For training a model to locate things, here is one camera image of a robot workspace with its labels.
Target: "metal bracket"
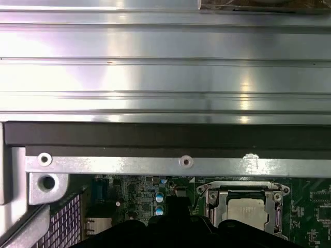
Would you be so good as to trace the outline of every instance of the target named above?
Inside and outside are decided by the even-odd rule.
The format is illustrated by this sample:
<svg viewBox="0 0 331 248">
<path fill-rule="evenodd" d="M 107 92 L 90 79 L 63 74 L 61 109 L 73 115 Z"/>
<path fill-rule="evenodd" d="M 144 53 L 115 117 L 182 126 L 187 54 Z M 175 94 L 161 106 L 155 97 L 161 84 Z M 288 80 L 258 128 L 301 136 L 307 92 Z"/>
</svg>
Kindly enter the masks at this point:
<svg viewBox="0 0 331 248">
<path fill-rule="evenodd" d="M 60 200 L 69 186 L 68 174 L 29 174 L 29 204 L 38 205 Z"/>
<path fill-rule="evenodd" d="M 41 206 L 36 213 L 4 244 L 5 248 L 32 247 L 50 226 L 50 206 Z"/>
</svg>

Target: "metal tab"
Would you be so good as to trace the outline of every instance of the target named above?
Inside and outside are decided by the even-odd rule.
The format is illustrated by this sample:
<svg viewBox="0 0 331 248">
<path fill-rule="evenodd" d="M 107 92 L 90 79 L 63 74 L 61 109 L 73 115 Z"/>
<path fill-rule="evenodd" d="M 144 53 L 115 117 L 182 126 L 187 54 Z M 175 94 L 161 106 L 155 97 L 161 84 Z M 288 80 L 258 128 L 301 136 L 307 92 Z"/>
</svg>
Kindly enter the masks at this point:
<svg viewBox="0 0 331 248">
<path fill-rule="evenodd" d="M 38 205 L 60 200 L 67 192 L 68 174 L 29 174 L 29 204 Z"/>
</svg>

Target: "green circuit board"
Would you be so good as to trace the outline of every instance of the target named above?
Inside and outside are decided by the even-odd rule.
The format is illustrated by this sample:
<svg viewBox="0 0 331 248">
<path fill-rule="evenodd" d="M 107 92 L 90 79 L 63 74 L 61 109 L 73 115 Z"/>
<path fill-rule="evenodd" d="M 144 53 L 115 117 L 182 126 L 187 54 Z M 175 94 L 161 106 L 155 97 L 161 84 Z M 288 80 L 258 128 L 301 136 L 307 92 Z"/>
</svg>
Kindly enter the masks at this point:
<svg viewBox="0 0 331 248">
<path fill-rule="evenodd" d="M 303 247 L 331 246 L 331 179 L 108 175 L 104 178 L 107 178 L 110 188 L 117 187 L 117 198 L 122 199 L 116 222 L 135 218 L 145 224 L 150 217 L 156 215 L 156 209 L 164 207 L 164 200 L 162 202 L 156 200 L 158 192 L 167 197 L 175 194 L 175 187 L 186 187 L 187 195 L 193 204 L 198 197 L 196 188 L 212 181 L 278 182 L 291 189 L 291 193 L 283 199 L 282 233 L 290 241 Z M 192 214 L 204 214 L 204 199 L 198 201 Z"/>
</svg>

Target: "screw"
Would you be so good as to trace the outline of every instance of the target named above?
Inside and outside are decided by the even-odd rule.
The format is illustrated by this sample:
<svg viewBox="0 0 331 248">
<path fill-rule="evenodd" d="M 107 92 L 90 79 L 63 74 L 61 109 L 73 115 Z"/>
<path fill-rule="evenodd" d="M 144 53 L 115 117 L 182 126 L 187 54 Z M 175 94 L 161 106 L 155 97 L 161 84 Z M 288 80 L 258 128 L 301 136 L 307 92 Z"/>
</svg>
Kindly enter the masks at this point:
<svg viewBox="0 0 331 248">
<path fill-rule="evenodd" d="M 279 194 L 279 193 L 274 194 L 274 199 L 281 200 L 281 194 Z"/>
<path fill-rule="evenodd" d="M 211 199 L 216 199 L 216 193 L 210 193 L 210 194 L 209 194 L 209 197 L 210 197 Z"/>
</svg>

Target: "motherboard chip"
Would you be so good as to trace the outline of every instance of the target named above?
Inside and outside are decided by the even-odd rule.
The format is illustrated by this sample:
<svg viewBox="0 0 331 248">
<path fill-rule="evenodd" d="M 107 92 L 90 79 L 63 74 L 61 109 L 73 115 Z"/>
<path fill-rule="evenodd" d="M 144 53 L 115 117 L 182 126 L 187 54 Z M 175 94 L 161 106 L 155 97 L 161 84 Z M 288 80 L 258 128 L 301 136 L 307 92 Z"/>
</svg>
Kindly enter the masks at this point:
<svg viewBox="0 0 331 248">
<path fill-rule="evenodd" d="M 319 206 L 318 220 L 319 221 L 331 221 L 331 206 Z"/>
<path fill-rule="evenodd" d="M 150 210 L 151 209 L 151 205 L 150 204 L 144 204 L 143 205 L 143 210 Z"/>
</svg>

